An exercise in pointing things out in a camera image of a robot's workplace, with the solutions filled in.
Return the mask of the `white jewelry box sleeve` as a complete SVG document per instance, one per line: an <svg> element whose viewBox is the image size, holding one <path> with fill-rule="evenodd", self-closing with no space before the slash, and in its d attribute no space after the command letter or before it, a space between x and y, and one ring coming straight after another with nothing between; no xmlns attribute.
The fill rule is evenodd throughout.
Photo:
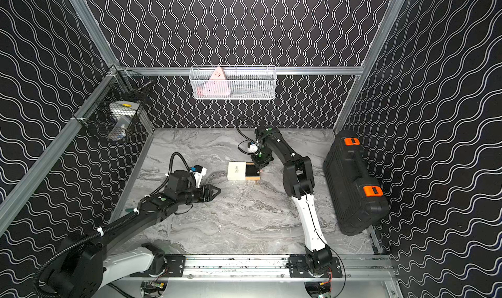
<svg viewBox="0 0 502 298"><path fill-rule="evenodd" d="M231 161L228 163L227 179L229 181L245 181L247 163L244 161Z"/></svg>

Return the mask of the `brown jewelry box drawer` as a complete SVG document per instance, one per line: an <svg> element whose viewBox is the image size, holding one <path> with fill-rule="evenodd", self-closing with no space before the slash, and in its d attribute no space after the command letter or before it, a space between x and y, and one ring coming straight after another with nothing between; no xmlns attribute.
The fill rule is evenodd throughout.
<svg viewBox="0 0 502 298"><path fill-rule="evenodd" d="M246 162L244 179L245 180L260 180L261 179L260 169L254 163Z"/></svg>

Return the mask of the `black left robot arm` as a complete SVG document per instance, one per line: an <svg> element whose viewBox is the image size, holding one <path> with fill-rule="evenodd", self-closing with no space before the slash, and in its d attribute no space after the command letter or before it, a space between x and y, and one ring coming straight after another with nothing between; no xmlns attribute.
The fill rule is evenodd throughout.
<svg viewBox="0 0 502 298"><path fill-rule="evenodd" d="M38 297L84 297L97 291L108 271L105 257L112 248L176 213L180 205L207 203L220 194L213 185L199 185L201 166L170 170L161 186L142 198L137 207L116 221L70 241L35 272Z"/></svg>

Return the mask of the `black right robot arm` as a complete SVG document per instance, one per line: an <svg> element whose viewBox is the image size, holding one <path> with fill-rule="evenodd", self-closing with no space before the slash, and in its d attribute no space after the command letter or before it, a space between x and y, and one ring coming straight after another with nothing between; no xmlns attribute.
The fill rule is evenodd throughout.
<svg viewBox="0 0 502 298"><path fill-rule="evenodd" d="M259 170L268 166L274 157L283 164L284 190L293 201L302 224L307 272L321 277L332 269L334 259L338 259L338 269L345 275L345 265L328 244L317 217L311 159L295 151L276 127L258 125L246 116L239 117L234 125L248 142L248 150L239 148L239 151L249 155Z"/></svg>

